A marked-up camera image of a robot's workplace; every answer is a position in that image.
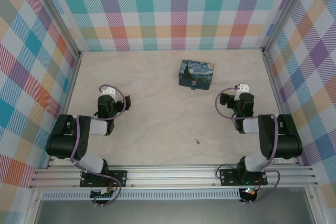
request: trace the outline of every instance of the plaid wall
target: plaid wall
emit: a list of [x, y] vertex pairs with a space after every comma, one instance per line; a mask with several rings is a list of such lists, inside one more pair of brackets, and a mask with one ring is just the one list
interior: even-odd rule
[[84, 50], [259, 48], [284, 6], [281, 0], [54, 2]]
[[21, 223], [75, 57], [40, 0], [0, 0], [0, 223]]
[[322, 184], [324, 213], [336, 219], [336, 0], [299, 0], [269, 61]]

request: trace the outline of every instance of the colorful plaid backdrop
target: colorful plaid backdrop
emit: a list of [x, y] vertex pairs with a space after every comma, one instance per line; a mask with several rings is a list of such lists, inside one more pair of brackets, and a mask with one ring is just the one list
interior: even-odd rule
[[75, 57], [40, 0], [0, 0], [0, 223], [19, 223]]
[[84, 50], [259, 48], [286, 2], [54, 1]]
[[300, 0], [270, 53], [304, 162], [316, 168], [324, 212], [336, 219], [336, 0]]

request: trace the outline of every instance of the marble-patterned surface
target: marble-patterned surface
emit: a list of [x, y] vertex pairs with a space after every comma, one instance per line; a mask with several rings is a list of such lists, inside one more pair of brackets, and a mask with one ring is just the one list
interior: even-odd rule
[[[210, 90], [179, 86], [183, 59], [214, 64]], [[255, 115], [278, 113], [257, 49], [85, 52], [68, 113], [93, 115], [103, 83], [132, 100], [110, 136], [89, 139], [90, 150], [110, 165], [237, 163], [256, 151], [258, 135], [239, 134], [215, 110], [217, 94], [238, 83], [250, 85]]]

